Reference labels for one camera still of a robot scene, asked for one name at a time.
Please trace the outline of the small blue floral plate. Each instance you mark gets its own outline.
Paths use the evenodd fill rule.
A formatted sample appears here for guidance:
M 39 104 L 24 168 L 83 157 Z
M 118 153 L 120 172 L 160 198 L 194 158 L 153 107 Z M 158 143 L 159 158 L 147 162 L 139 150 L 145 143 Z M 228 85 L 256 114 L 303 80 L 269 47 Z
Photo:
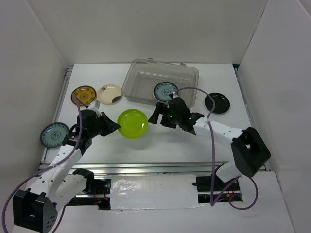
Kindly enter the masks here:
M 153 89 L 153 96 L 157 101 L 168 102 L 171 100 L 170 94 L 178 93 L 178 87 L 170 82 L 158 83 Z

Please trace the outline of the lime green plate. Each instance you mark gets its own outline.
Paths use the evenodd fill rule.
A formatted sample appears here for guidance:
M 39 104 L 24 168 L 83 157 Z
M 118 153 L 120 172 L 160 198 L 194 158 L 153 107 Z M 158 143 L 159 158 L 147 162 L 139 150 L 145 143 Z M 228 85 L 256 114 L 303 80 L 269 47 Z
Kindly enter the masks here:
M 148 131 L 148 118 L 138 109 L 127 109 L 122 112 L 117 123 L 120 125 L 119 133 L 129 139 L 137 139 Z

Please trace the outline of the yellow patterned plate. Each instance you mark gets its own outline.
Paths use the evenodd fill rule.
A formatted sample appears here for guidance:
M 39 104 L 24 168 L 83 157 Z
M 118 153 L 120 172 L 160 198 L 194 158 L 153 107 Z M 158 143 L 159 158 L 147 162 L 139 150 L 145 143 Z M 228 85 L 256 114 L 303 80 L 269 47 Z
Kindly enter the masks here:
M 89 106 L 97 97 L 95 89 L 88 85 L 77 87 L 72 93 L 80 100 L 80 106 Z

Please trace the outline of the large blue floral plate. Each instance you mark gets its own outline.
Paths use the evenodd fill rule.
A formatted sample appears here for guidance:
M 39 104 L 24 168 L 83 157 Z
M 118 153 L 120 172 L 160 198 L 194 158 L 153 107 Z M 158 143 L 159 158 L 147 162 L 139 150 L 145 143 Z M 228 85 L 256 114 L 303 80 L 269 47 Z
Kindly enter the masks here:
M 47 148 L 56 148 L 62 145 L 64 138 L 69 133 L 69 128 L 62 122 L 48 125 L 40 135 L 40 142 Z

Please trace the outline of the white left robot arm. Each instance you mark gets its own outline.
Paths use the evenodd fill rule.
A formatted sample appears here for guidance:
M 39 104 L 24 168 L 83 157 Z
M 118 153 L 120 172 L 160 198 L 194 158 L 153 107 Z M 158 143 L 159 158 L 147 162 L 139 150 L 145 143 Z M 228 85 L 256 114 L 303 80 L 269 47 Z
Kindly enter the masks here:
M 92 139 L 107 136 L 120 125 L 97 110 L 82 110 L 77 123 L 64 138 L 51 165 L 38 174 L 27 190 L 18 189 L 13 196 L 14 224 L 39 233 L 48 233 L 58 212 L 79 192 L 92 193 L 96 188 L 94 173 L 72 167 L 91 146 Z

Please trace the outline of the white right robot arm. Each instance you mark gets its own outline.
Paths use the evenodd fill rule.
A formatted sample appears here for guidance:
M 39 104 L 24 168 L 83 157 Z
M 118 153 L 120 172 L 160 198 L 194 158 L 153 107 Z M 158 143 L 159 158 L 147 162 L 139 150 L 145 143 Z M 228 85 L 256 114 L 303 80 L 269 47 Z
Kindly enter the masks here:
M 255 128 L 233 128 L 210 120 L 207 116 L 191 112 L 180 97 L 171 99 L 167 104 L 158 102 L 149 118 L 149 123 L 168 128 L 180 127 L 192 135 L 213 139 L 232 151 L 233 158 L 215 171 L 212 186 L 223 190 L 228 182 L 238 176 L 253 177 L 271 158 L 271 153 Z

